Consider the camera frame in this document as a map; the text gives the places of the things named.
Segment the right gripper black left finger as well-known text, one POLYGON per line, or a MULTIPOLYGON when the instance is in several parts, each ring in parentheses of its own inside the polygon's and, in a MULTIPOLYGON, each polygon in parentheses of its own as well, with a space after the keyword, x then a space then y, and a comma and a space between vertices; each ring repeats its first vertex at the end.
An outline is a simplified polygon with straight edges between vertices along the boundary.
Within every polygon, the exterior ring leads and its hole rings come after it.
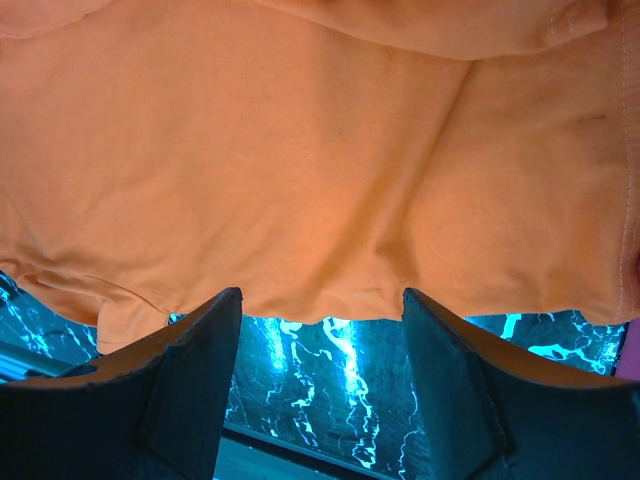
POLYGON ((241 322, 227 288, 58 377, 3 384, 2 478, 213 478, 241 322))

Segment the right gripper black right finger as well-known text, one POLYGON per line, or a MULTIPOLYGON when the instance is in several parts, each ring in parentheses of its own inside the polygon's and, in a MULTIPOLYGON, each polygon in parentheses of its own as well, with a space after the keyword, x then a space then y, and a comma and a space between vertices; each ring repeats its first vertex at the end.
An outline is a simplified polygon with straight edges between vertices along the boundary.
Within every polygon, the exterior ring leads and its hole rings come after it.
POLYGON ((535 355, 403 293, 436 479, 636 479, 639 385, 535 355))

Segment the orange t shirt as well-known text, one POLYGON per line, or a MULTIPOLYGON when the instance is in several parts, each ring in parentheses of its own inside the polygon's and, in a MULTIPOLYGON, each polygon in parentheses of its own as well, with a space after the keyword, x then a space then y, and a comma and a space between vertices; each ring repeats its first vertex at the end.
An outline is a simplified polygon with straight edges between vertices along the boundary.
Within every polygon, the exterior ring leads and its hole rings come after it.
POLYGON ((104 354, 227 287, 621 324, 638 263, 635 1, 1 5, 1 269, 104 354))

